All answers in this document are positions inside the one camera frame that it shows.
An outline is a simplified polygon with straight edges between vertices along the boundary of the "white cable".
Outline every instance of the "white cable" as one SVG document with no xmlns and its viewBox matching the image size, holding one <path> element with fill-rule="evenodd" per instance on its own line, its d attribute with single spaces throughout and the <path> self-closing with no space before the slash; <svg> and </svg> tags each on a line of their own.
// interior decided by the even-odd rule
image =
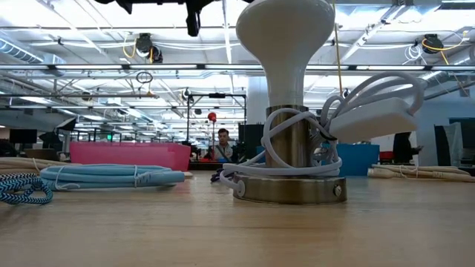
<svg viewBox="0 0 475 267">
<path fill-rule="evenodd" d="M 54 182 L 54 188 L 57 190 L 57 191 L 61 191 L 61 190 L 68 190 L 68 186 L 69 185 L 73 185 L 73 186 L 76 186 L 78 189 L 81 188 L 81 185 L 78 185 L 76 183 L 67 183 L 67 184 L 64 184 L 64 185 L 58 185 L 58 179 L 59 179 L 59 174 L 61 173 L 61 171 L 66 167 L 66 165 L 62 166 L 59 170 L 58 170 L 58 173 L 56 174 L 56 181 Z"/>
<path fill-rule="evenodd" d="M 400 79 L 394 79 L 388 82 L 382 82 L 380 84 L 374 85 L 373 87 L 366 89 L 365 92 L 361 93 L 363 89 L 371 85 L 374 82 L 377 82 L 381 79 L 387 77 L 398 77 Z M 397 85 L 412 85 L 410 88 L 395 90 L 389 93 L 377 94 L 379 91 L 385 88 L 391 88 Z M 220 180 L 222 183 L 234 190 L 238 194 L 244 194 L 245 188 L 244 183 L 239 181 L 239 183 L 233 182 L 230 179 L 226 178 L 226 175 L 232 174 L 234 172 L 253 174 L 258 176 L 302 176 L 309 175 L 313 177 L 335 177 L 340 173 L 340 167 L 342 164 L 341 158 L 338 156 L 336 150 L 337 140 L 327 140 L 322 135 L 331 137 L 329 134 L 330 124 L 332 119 L 337 116 L 351 111 L 354 108 L 360 107 L 362 105 L 368 105 L 373 102 L 381 101 L 384 99 L 389 99 L 393 97 L 404 97 L 406 95 L 412 94 L 414 101 L 413 104 L 409 107 L 407 112 L 409 114 L 414 114 L 424 101 L 424 91 L 421 83 L 418 79 L 412 77 L 409 74 L 402 72 L 386 72 L 377 74 L 366 81 L 362 82 L 358 87 L 353 89 L 353 91 L 343 99 L 340 96 L 330 97 L 324 104 L 321 112 L 321 122 L 318 122 L 315 115 L 311 112 L 301 112 L 292 108 L 281 108 L 272 112 L 264 123 L 263 127 L 263 137 L 261 139 L 261 144 L 264 146 L 266 151 L 261 152 L 254 158 L 248 160 L 245 163 L 235 165 L 230 163 L 223 164 L 223 171 L 220 173 Z M 332 114 L 331 118 L 328 119 L 328 112 L 330 106 L 334 102 L 340 102 L 340 105 L 337 107 L 336 111 Z M 286 121 L 274 127 L 272 130 L 271 124 L 274 121 L 275 117 L 282 113 L 293 113 L 294 116 L 290 117 Z M 305 168 L 295 168 L 291 165 L 285 163 L 275 152 L 272 147 L 271 138 L 285 130 L 289 126 L 300 122 L 301 120 L 307 120 L 311 125 L 311 130 L 315 135 L 310 137 L 310 166 Z M 330 144 L 329 148 L 322 149 L 322 144 L 328 142 Z M 320 148 L 321 152 L 315 154 L 315 151 Z M 265 168 L 264 164 L 255 164 L 259 159 L 261 159 L 265 153 L 268 153 L 272 160 L 274 160 L 280 168 Z"/>
</svg>

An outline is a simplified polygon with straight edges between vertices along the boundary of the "coiled cable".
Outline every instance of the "coiled cable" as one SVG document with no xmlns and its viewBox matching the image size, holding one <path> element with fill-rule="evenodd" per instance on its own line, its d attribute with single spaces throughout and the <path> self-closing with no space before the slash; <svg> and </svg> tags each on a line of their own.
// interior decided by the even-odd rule
<svg viewBox="0 0 475 267">
<path fill-rule="evenodd" d="M 374 85 L 371 88 L 366 89 L 363 92 L 363 89 L 367 88 L 369 85 L 380 81 L 382 79 L 386 79 L 388 77 L 397 77 L 398 79 L 393 79 L 388 82 L 382 82 L 380 84 Z M 383 89 L 391 88 L 397 85 L 411 85 L 409 88 L 391 91 L 389 93 L 381 93 L 378 94 Z M 380 73 L 375 76 L 370 77 L 365 82 L 362 82 L 358 87 L 356 87 L 345 99 L 340 96 L 332 96 L 330 97 L 324 104 L 322 113 L 321 113 L 321 121 L 315 117 L 315 114 L 307 111 L 307 112 L 300 112 L 295 109 L 291 108 L 281 108 L 277 111 L 274 111 L 269 115 L 267 118 L 264 129 L 263 129 L 263 137 L 261 139 L 261 144 L 265 148 L 265 151 L 261 152 L 254 158 L 250 159 L 247 162 L 244 162 L 240 165 L 235 164 L 223 164 L 223 171 L 220 172 L 220 181 L 236 190 L 238 193 L 243 192 L 245 190 L 243 182 L 235 183 L 230 180 L 230 178 L 226 178 L 227 175 L 232 174 L 234 172 L 245 173 L 245 174 L 254 174 L 258 176 L 300 176 L 300 175 L 311 175 L 314 177 L 334 177 L 339 175 L 339 168 L 341 167 L 342 161 L 341 158 L 338 156 L 338 152 L 336 150 L 336 145 L 338 140 L 329 134 L 331 121 L 339 115 L 343 113 L 349 112 L 354 108 L 360 107 L 362 105 L 368 105 L 370 103 L 374 103 L 377 101 L 381 101 L 384 99 L 389 99 L 393 97 L 406 97 L 409 95 L 413 96 L 413 103 L 408 109 L 408 113 L 410 115 L 414 115 L 418 109 L 422 106 L 424 101 L 424 91 L 423 91 L 422 83 L 416 79 L 415 77 L 402 72 L 386 72 Z M 340 102 L 340 105 L 337 107 L 336 111 L 333 115 L 328 118 L 328 113 L 330 106 L 334 102 Z M 282 122 L 281 124 L 274 127 L 272 130 L 270 129 L 272 122 L 274 121 L 275 117 L 281 113 L 293 113 L 295 114 L 293 117 L 289 118 L 288 120 Z M 280 133 L 281 131 L 285 130 L 289 126 L 299 122 L 301 120 L 307 120 L 311 125 L 311 130 L 313 134 L 310 137 L 310 148 L 309 151 L 311 153 L 311 166 L 305 168 L 295 168 L 291 165 L 285 163 L 275 152 L 274 148 L 272 147 L 271 138 Z M 322 148 L 322 144 L 324 142 L 329 143 L 329 148 L 324 151 L 323 153 L 315 154 L 314 151 L 317 148 Z M 281 168 L 264 168 L 265 164 L 256 164 L 256 162 L 261 159 L 265 153 L 269 153 L 271 158 L 277 162 Z"/>
<path fill-rule="evenodd" d="M 23 190 L 23 194 L 10 193 L 11 191 Z M 32 197 L 34 191 L 41 190 L 45 197 Z M 53 192 L 47 187 L 36 174 L 2 174 L 0 175 L 0 202 L 10 205 L 24 204 L 47 204 L 53 200 Z"/>
</svg>

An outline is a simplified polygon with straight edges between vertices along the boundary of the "white power adapter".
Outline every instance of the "white power adapter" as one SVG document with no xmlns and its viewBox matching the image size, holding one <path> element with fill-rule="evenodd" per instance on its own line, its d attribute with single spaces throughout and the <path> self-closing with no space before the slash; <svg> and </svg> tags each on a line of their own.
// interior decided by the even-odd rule
<svg viewBox="0 0 475 267">
<path fill-rule="evenodd" d="M 330 134 L 340 142 L 354 143 L 414 131 L 417 123 L 407 112 L 409 108 L 406 101 L 397 97 L 363 105 L 334 118 Z"/>
</svg>

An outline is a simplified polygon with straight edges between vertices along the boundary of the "screw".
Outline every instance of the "screw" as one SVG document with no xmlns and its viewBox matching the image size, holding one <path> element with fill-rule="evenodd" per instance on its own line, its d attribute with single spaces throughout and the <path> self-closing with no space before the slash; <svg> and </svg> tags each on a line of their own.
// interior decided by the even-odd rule
<svg viewBox="0 0 475 267">
<path fill-rule="evenodd" d="M 341 186 L 340 185 L 335 185 L 335 188 L 333 189 L 333 193 L 339 197 L 341 195 Z"/>
</svg>

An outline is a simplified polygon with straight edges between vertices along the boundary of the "red ball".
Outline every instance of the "red ball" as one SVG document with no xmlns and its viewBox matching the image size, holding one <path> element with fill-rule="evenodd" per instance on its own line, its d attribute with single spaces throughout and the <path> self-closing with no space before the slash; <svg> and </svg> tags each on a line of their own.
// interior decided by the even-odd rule
<svg viewBox="0 0 475 267">
<path fill-rule="evenodd" d="M 216 122 L 216 113 L 211 112 L 210 114 L 208 114 L 208 120 Z"/>
</svg>

